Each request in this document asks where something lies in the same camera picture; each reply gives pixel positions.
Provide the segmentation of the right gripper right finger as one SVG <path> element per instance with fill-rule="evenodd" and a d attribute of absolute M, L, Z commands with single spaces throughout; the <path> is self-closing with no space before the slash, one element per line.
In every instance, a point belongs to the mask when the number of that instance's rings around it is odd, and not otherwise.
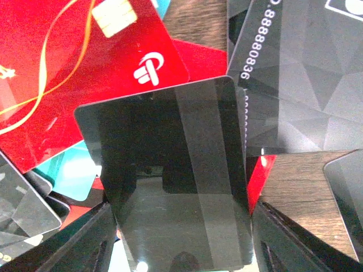
<path fill-rule="evenodd" d="M 252 233 L 260 271 L 362 271 L 361 263 L 266 202 L 255 206 Z"/>

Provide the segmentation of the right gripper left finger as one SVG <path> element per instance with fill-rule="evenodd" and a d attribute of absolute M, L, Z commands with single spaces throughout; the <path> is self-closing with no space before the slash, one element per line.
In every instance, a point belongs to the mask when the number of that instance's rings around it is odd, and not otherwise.
<path fill-rule="evenodd" d="M 103 202 L 1 271 L 108 271 L 115 236 L 111 205 Z"/>

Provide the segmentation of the plain black card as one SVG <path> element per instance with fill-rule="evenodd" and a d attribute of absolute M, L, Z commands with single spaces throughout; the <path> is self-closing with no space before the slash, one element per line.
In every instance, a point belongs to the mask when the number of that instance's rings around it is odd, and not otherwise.
<path fill-rule="evenodd" d="M 229 76 L 82 105 L 74 115 L 136 262 L 149 271 L 233 271 L 252 263 Z"/>

